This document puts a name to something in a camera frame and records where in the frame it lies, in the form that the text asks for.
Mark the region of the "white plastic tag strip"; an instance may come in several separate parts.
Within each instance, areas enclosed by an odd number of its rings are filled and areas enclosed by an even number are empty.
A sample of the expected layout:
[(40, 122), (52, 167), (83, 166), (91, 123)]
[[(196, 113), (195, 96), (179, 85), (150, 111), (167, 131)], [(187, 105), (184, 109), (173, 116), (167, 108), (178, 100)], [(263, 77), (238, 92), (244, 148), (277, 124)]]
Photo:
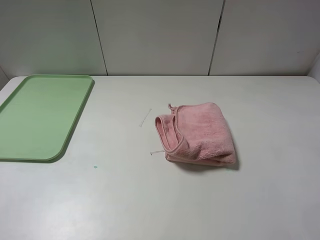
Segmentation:
[(150, 112), (152, 111), (152, 108), (149, 108), (149, 110), (147, 111), (147, 113), (145, 114), (145, 116), (143, 117), (143, 119), (141, 120), (140, 124), (138, 125), (140, 128), (142, 128), (144, 122), (146, 121), (148, 115), (150, 114)]

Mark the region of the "green plastic tray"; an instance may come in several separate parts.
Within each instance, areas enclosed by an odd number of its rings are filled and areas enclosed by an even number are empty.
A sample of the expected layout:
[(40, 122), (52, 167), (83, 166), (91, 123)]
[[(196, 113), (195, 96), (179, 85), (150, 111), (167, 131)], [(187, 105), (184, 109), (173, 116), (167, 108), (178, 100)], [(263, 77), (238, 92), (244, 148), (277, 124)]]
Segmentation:
[(0, 106), (0, 159), (55, 162), (65, 152), (95, 81), (88, 75), (30, 75)]

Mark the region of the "pink terry towel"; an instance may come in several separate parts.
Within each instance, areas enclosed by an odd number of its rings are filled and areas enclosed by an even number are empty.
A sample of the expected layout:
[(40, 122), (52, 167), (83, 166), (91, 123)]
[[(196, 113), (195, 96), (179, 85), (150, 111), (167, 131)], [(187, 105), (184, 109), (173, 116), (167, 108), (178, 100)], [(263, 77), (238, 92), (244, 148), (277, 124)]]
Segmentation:
[(169, 162), (221, 167), (236, 163), (231, 131), (215, 103), (169, 106), (155, 128)]

